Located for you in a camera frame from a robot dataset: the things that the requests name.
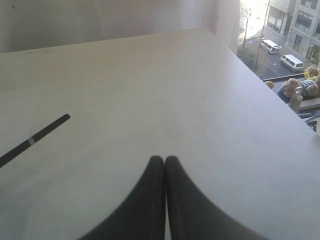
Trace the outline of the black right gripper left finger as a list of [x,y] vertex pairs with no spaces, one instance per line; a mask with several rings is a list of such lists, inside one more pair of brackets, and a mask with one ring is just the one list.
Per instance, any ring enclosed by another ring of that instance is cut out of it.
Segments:
[[112,214],[82,240],[163,240],[166,230],[165,164],[151,156],[140,179]]

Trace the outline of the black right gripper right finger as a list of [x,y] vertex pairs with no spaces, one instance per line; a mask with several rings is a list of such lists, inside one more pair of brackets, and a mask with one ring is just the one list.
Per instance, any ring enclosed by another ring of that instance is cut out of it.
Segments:
[[166,158],[164,171],[171,239],[260,239],[260,234],[211,202],[194,184],[176,156]]

